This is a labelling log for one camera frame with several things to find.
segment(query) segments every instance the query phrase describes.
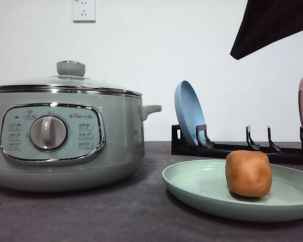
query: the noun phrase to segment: white wall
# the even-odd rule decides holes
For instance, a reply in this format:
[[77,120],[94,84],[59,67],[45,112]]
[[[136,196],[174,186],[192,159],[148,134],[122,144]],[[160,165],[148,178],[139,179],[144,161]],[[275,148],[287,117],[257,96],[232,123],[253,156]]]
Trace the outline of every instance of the white wall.
[[196,90],[214,141],[297,141],[303,32],[241,60],[229,53],[246,0],[97,0],[97,22],[74,24],[71,0],[0,0],[0,85],[56,74],[56,62],[86,64],[86,76],[161,104],[147,141],[171,138],[174,91]]

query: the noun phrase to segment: green plate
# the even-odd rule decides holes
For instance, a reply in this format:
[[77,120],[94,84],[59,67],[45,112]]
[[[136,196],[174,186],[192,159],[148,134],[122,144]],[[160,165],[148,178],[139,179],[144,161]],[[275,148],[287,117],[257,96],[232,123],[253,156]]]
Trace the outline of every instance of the green plate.
[[229,191],[226,160],[193,160],[168,166],[163,179],[182,202],[217,216],[257,222],[303,218],[303,171],[271,165],[273,183],[268,195],[248,198]]

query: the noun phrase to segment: control panel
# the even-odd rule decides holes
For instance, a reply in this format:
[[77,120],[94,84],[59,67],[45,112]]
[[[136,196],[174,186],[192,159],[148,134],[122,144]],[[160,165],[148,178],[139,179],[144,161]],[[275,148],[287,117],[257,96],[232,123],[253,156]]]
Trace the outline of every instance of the control panel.
[[3,152],[23,161],[82,159],[104,145],[99,111],[89,106],[18,105],[3,120]]

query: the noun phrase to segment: knob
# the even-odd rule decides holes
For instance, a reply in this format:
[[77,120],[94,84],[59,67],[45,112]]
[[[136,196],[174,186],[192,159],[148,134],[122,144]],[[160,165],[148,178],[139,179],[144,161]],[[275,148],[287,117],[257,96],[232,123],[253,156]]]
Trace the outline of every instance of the knob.
[[85,64],[73,60],[57,62],[56,68],[57,73],[63,76],[84,77],[85,74]]
[[54,150],[66,140],[67,128],[62,120],[54,116],[37,119],[30,128],[32,143],[42,150]]

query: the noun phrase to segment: dough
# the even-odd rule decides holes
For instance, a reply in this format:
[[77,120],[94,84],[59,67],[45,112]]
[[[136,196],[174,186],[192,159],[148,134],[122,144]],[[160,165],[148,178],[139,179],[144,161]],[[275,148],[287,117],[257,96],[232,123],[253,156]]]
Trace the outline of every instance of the dough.
[[247,197],[262,197],[272,186],[272,170],[268,156],[261,151],[236,150],[226,161],[228,187]]

